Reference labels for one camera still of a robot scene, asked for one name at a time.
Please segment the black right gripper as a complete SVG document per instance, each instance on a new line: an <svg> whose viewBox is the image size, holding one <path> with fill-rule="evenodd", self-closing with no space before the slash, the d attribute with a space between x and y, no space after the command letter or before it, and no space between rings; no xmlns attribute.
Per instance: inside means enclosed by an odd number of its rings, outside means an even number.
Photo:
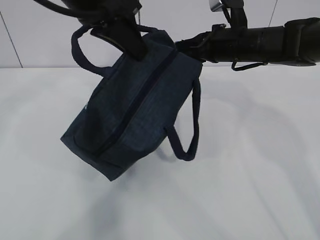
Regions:
<svg viewBox="0 0 320 240"><path fill-rule="evenodd" d="M237 50L240 30L226 28L225 24L214 24L211 31L205 31L193 38L175 42L181 53L189 53L197 47L197 58L211 63L239 62Z"/></svg>

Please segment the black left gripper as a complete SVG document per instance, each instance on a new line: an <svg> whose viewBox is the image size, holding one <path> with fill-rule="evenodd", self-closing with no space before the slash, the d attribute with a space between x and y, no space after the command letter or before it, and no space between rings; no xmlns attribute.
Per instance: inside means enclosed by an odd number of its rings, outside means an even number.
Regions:
<svg viewBox="0 0 320 240"><path fill-rule="evenodd" d="M78 0L77 9L91 16L79 18L90 34L135 60L147 54L147 45L137 30L136 14L142 5L138 0Z"/></svg>

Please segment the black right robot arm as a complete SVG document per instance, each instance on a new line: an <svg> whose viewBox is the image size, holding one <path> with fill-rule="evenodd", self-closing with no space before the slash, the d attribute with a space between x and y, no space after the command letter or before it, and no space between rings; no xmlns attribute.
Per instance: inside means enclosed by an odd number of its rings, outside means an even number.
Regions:
<svg viewBox="0 0 320 240"><path fill-rule="evenodd" d="M180 52L202 62L229 62L234 71L267 64L311 67L320 62L320 19L296 19L261 28L214 24L211 31L175 45Z"/></svg>

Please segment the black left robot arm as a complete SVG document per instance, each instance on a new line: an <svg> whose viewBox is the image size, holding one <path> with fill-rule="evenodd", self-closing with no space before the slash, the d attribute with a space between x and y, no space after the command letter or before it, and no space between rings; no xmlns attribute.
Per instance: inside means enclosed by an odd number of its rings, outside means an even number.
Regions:
<svg viewBox="0 0 320 240"><path fill-rule="evenodd" d="M50 0L36 3L58 14L77 18L90 34L137 61L148 52L136 21L142 5L138 0L64 0L65 7Z"/></svg>

